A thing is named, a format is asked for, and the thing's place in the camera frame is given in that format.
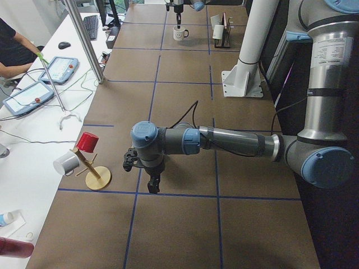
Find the white smiley face mug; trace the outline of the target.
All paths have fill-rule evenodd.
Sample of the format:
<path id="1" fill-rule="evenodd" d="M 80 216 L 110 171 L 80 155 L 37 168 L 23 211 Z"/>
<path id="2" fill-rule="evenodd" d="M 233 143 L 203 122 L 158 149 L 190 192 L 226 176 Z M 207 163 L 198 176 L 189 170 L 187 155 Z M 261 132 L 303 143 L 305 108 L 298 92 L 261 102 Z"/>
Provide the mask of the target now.
<path id="1" fill-rule="evenodd" d="M 173 39 L 175 41 L 183 41 L 189 36 L 189 31 L 183 26 L 173 27 Z"/>

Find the white ribbed HOME cup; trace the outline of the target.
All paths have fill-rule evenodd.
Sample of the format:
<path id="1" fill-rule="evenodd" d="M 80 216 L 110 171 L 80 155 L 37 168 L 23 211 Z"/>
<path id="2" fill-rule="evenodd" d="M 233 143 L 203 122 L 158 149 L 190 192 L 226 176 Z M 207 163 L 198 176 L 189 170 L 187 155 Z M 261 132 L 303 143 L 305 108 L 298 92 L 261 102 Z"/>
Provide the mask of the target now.
<path id="1" fill-rule="evenodd" d="M 223 39 L 223 33 L 224 33 L 224 25 L 217 24 L 213 28 L 213 36 L 212 36 L 212 38 L 214 40 L 222 40 Z"/>

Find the red cup on stand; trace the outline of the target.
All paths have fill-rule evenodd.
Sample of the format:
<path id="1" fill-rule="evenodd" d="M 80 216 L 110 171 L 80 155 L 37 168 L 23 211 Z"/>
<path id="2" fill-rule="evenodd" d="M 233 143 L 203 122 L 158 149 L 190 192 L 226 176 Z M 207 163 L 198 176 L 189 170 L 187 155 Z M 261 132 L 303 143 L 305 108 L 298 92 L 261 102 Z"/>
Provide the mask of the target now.
<path id="1" fill-rule="evenodd" d="M 97 135 L 92 134 L 90 132 L 84 132 L 81 135 L 76 147 L 80 151 L 84 151 L 87 153 L 93 153 L 98 140 L 99 140 L 99 137 Z"/>

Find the grey white cup on stand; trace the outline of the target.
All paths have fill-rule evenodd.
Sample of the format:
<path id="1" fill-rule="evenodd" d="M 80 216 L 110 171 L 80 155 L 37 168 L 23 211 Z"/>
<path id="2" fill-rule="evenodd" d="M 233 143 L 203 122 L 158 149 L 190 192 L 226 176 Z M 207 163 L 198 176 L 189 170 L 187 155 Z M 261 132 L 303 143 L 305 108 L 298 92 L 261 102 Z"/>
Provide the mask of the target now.
<path id="1" fill-rule="evenodd" d="M 80 166 L 80 159 L 77 155 L 69 151 L 53 162 L 56 172 L 60 175 L 71 175 Z"/>

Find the wooden mug tree stand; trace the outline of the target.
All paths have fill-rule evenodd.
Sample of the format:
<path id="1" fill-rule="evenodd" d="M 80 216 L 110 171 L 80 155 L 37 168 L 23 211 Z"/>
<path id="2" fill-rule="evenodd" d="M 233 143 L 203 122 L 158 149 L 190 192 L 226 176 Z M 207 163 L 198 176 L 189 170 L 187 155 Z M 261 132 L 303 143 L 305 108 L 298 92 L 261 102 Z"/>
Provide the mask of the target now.
<path id="1" fill-rule="evenodd" d="M 89 161 L 88 159 L 86 159 L 86 157 L 81 153 L 81 151 L 77 147 L 75 147 L 72 150 L 72 152 L 86 166 L 85 169 L 76 173 L 75 176 L 78 177 L 80 174 L 88 171 L 85 178 L 85 183 L 89 189 L 93 191 L 98 191 L 100 189 L 103 189 L 110 183 L 112 175 L 107 167 L 104 166 L 93 167 L 94 161 L 98 155 L 97 153 L 95 153 L 92 160 Z"/>

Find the black keyboard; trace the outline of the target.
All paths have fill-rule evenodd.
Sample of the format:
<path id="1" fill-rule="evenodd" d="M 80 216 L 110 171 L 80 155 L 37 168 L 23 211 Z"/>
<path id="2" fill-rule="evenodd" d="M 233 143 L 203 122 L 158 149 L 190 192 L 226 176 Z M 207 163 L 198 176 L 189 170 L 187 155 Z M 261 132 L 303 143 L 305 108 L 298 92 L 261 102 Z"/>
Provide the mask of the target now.
<path id="1" fill-rule="evenodd" d="M 98 35 L 98 17 L 97 15 L 86 16 L 83 19 L 85 30 L 90 40 L 96 40 Z"/>

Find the metal reacher grabber tool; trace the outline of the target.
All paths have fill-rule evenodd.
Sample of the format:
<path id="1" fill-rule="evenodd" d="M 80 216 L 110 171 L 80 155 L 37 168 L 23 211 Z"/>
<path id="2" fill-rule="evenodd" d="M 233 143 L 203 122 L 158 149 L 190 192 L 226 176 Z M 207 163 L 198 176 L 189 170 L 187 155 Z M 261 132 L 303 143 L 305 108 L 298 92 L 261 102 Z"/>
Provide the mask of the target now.
<path id="1" fill-rule="evenodd" d="M 58 122 L 59 129 L 62 130 L 63 129 L 63 121 L 65 119 L 68 119 L 68 118 L 71 118 L 71 117 L 75 117 L 79 122 L 82 122 L 82 119 L 81 119 L 79 113 L 71 112 L 71 111 L 69 111 L 68 109 L 65 108 L 65 105 L 63 104 L 62 99 L 61 99 L 61 97 L 59 95 L 59 92 L 58 92 L 58 90 L 56 88 L 57 85 L 53 83 L 53 81 L 51 79 L 51 76 L 50 76 L 50 74 L 49 74 L 49 72 L 47 70 L 46 64 L 48 64 L 49 62 L 44 59 L 44 56 L 43 56 L 43 54 L 41 52 L 37 53 L 37 56 L 40 59 L 40 62 L 42 63 L 43 68 L 44 68 L 44 74 L 42 74 L 39 77 L 39 80 L 51 85 L 51 87 L 52 87 L 52 89 L 54 91 L 54 94 L 55 94 L 55 96 L 56 96 L 56 98 L 58 100 L 58 103 L 59 103 L 59 105 L 61 107 L 61 110 L 63 112 L 63 114 L 60 117 L 59 122 Z"/>

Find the black computer mouse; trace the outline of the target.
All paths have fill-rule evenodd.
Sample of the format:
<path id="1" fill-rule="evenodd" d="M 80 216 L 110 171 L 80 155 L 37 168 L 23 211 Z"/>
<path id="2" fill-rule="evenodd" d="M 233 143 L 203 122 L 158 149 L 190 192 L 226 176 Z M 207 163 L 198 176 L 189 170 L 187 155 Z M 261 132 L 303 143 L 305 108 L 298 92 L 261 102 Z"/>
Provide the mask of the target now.
<path id="1" fill-rule="evenodd" d="M 60 43 L 58 44 L 58 48 L 59 48 L 60 50 L 65 49 L 65 48 L 68 48 L 68 47 L 70 47 L 70 46 L 71 46 L 71 44 L 70 44 L 69 42 L 66 42 L 66 41 L 62 41 L 62 42 L 60 42 Z"/>

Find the far teach pendant tablet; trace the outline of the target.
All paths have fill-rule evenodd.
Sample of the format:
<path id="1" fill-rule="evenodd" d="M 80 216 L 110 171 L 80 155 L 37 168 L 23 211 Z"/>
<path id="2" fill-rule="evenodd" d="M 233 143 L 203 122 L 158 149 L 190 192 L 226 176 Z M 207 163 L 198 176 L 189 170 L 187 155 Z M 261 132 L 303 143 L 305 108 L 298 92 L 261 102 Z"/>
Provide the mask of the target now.
<path id="1" fill-rule="evenodd" d="M 56 85 L 65 84 L 75 72 L 79 65 L 77 58 L 54 57 L 48 64 L 47 70 Z"/>

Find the teach pendant tablet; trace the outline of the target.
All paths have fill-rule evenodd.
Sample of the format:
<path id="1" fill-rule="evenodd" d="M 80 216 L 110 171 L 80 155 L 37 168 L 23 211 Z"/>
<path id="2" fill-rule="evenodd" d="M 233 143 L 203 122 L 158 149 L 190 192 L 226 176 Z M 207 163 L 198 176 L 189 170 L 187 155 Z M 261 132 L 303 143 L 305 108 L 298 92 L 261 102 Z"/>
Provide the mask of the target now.
<path id="1" fill-rule="evenodd" d="M 54 91 L 43 81 L 38 81 L 2 101 L 12 115 L 27 114 L 54 96 Z"/>
<path id="2" fill-rule="evenodd" d="M 77 58 L 54 57 L 48 64 L 47 70 L 56 85 L 65 84 L 75 72 L 79 65 Z"/>

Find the near teach pendant tablet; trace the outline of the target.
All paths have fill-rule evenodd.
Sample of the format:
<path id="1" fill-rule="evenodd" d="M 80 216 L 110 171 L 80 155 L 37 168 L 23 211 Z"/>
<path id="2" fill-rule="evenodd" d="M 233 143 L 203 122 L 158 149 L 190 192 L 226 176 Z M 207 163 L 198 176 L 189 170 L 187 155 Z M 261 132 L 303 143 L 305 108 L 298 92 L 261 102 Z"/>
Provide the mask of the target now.
<path id="1" fill-rule="evenodd" d="M 54 91 L 43 81 L 38 81 L 2 101 L 12 115 L 27 114 L 54 96 Z"/>

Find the dark red bottle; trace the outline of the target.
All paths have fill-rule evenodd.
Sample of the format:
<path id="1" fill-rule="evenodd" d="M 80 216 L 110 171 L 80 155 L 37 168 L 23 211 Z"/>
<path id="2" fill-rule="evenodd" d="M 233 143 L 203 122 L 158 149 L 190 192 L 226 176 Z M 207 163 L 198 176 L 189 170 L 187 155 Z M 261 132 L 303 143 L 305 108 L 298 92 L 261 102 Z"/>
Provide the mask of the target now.
<path id="1" fill-rule="evenodd" d="M 33 250 L 32 243 L 1 237 L 1 256 L 28 258 L 32 255 Z"/>

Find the seated person black shirt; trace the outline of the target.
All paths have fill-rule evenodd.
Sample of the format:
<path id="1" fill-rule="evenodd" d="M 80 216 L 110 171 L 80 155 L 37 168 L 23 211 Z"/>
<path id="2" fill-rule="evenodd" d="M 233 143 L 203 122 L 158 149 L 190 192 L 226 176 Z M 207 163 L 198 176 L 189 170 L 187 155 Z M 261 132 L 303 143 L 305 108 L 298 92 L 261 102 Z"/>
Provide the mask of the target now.
<path id="1" fill-rule="evenodd" d="M 12 78 L 28 71 L 43 48 L 1 19 L 1 77 Z"/>

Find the aluminium frame post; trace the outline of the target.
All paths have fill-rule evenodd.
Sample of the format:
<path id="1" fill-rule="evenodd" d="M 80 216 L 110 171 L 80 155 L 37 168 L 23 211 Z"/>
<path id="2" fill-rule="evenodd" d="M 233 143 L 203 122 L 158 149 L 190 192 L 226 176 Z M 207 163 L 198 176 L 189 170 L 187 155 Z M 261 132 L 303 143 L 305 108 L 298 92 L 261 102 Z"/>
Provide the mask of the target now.
<path id="1" fill-rule="evenodd" d="M 90 41 L 87 31 L 85 29 L 83 20 L 81 18 L 81 15 L 80 15 L 78 9 L 77 9 L 77 5 L 76 5 L 75 1 L 73 1 L 73 0 L 64 0 L 64 3 L 66 6 L 66 9 L 68 11 L 68 14 L 72 20 L 72 23 L 75 27 L 75 30 L 79 36 L 79 39 L 81 41 L 81 44 L 85 51 L 87 59 L 90 63 L 90 67 L 92 68 L 92 70 L 95 74 L 98 84 L 102 84 L 103 80 L 104 80 L 103 71 L 100 67 L 97 56 L 95 55 L 93 46 L 91 44 L 91 41 Z"/>

